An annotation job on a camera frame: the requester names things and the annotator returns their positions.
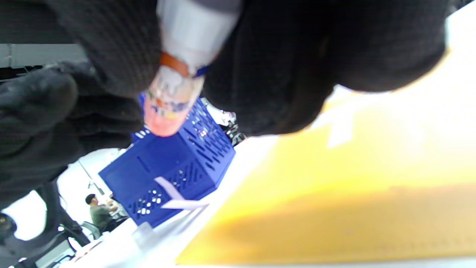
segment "yellow surface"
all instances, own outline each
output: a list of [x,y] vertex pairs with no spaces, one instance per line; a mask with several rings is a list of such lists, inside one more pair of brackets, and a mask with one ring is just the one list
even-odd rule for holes
[[345,116],[281,137],[177,263],[476,255],[475,62],[451,52],[430,75],[358,109],[348,107],[371,96],[331,99],[321,117],[348,113],[351,139],[329,146]]

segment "black glove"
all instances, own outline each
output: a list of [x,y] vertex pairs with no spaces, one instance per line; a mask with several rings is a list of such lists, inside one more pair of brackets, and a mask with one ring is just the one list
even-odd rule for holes
[[105,93],[88,63],[61,63],[0,86],[0,209],[143,127],[137,99]]
[[[445,51],[448,1],[246,0],[204,96],[236,112],[247,134],[295,132],[335,84],[387,91],[428,72]],[[142,91],[157,70],[156,2],[47,0],[102,81],[123,95]]]

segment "blue plastic crate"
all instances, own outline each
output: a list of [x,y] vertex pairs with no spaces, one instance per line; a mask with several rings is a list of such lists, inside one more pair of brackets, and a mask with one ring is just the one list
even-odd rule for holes
[[133,146],[99,175],[138,224],[158,226],[178,209],[162,209],[170,200],[154,178],[162,176],[188,200],[200,200],[215,191],[235,150],[199,100],[179,132],[157,137],[145,127],[133,135]]

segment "plastic bottle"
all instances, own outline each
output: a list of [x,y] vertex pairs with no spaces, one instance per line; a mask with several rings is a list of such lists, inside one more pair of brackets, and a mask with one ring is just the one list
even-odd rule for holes
[[207,66],[235,27],[241,0],[160,0],[162,57],[146,92],[145,123],[158,136],[175,134],[200,95]]

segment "white table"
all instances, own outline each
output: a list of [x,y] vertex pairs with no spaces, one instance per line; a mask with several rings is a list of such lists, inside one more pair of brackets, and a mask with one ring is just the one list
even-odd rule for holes
[[[476,2],[454,13],[448,20],[448,43],[450,46],[476,44]],[[220,185],[220,188],[204,198],[210,206],[203,212],[190,215],[182,212],[154,230],[158,238],[150,241],[146,249],[140,249],[132,233],[137,226],[129,219],[104,237],[105,242],[77,262],[77,267],[171,267],[175,258],[193,239],[200,229],[220,208],[227,197],[257,166],[266,152],[275,144],[277,137],[251,138],[236,147],[237,155]],[[350,264],[308,266],[315,268],[473,268],[476,258],[425,260],[398,263]]]

